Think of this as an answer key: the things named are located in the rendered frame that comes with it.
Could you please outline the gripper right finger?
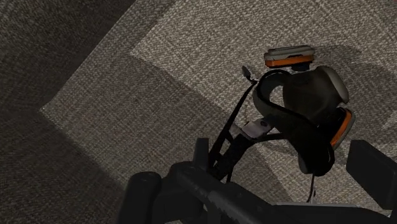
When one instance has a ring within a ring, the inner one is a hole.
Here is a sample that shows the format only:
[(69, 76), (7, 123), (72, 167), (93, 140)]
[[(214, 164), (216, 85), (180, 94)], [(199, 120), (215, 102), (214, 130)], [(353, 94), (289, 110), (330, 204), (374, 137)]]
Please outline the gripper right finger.
[(397, 162), (365, 140), (352, 140), (346, 170), (391, 218), (397, 218)]

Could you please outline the grey fabric sofa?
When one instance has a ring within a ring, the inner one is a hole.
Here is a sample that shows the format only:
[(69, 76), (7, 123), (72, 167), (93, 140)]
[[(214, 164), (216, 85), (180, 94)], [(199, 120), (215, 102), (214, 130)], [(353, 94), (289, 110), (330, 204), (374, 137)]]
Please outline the grey fabric sofa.
[(350, 141), (397, 158), (397, 0), (136, 0), (41, 113), (123, 186), (214, 141), (270, 48), (310, 45), (356, 122), (318, 202), (379, 210), (345, 169)]

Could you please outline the black respirator mask orange filters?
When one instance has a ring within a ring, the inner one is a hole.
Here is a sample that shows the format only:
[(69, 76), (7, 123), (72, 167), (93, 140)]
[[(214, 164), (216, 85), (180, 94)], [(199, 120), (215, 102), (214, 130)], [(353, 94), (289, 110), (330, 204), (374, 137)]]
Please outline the black respirator mask orange filters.
[[(243, 76), (251, 86), (240, 98), (208, 153), (207, 171), (214, 178), (230, 180), (233, 168), (256, 143), (287, 140), (298, 153), (298, 165), (313, 178), (325, 175), (335, 163), (340, 146), (355, 121), (345, 108), (347, 87), (328, 66), (310, 69), (315, 49), (309, 45), (271, 48), (263, 56), (269, 70), (253, 78), (247, 66)], [(232, 137), (230, 127), (249, 93), (261, 118), (247, 122)]]

